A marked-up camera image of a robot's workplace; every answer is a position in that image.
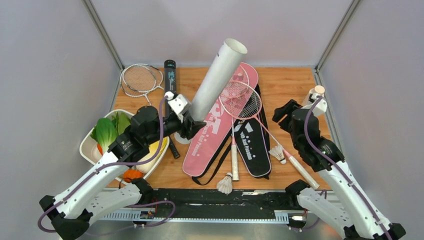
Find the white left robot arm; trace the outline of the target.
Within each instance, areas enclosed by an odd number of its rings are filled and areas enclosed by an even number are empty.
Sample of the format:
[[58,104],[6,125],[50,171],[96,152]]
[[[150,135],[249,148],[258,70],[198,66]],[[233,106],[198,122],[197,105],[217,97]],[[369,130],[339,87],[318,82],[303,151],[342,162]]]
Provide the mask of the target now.
[[141,177],[108,195],[100,196],[100,192],[131,167],[149,163],[151,144],[161,144],[173,133],[193,138],[206,125],[206,116],[206,111],[196,107],[182,116],[171,113],[167,117],[162,116],[161,108],[141,107],[123,133],[104,147],[104,154],[88,172],[62,193],[46,195],[39,201],[42,217],[49,218],[52,225],[51,232],[64,240],[75,240],[109,213],[136,204],[149,206],[153,189]]

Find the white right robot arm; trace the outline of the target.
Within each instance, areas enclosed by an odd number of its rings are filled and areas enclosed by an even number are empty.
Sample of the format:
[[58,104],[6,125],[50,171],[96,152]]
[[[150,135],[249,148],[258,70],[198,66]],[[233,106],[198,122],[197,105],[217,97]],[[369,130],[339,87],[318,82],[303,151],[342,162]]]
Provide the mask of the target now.
[[356,181],[341,150],[321,135],[314,110],[326,104],[319,98],[303,107],[291,99],[274,110],[272,120],[290,134],[302,160],[331,187],[341,207],[317,194],[312,185],[302,179],[286,187],[286,205],[312,211],[344,240],[401,239],[406,235],[405,228],[378,210]]

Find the white shuttlecock tube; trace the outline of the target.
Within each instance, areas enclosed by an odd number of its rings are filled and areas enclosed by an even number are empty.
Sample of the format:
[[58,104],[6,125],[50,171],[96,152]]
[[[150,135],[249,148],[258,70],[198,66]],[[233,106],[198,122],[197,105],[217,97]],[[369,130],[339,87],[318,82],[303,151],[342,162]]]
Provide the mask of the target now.
[[[238,40],[233,38],[224,40],[191,101],[190,109],[186,112],[190,113],[195,121],[205,120],[247,53],[248,50],[245,45]],[[174,134],[174,137],[177,142],[184,145],[191,142],[191,139],[181,137],[178,132]]]

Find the black shuttlecock tube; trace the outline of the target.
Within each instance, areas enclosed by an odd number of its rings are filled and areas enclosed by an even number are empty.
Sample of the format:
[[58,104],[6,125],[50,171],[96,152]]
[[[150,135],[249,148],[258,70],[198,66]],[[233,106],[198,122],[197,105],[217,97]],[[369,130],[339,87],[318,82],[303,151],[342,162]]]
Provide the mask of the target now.
[[165,92],[177,91],[177,65],[172,59],[164,61],[164,89]]

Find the shuttlecock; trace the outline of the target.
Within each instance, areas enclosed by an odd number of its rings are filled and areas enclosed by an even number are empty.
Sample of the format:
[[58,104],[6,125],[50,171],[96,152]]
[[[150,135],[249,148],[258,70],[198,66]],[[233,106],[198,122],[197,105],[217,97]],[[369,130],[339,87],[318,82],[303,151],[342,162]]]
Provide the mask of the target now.
[[281,144],[274,146],[268,152],[271,156],[275,157],[281,164],[286,164],[287,161],[284,155],[284,148]]
[[216,189],[223,194],[230,194],[233,191],[232,180],[233,175],[231,172],[228,172],[225,177],[217,183]]

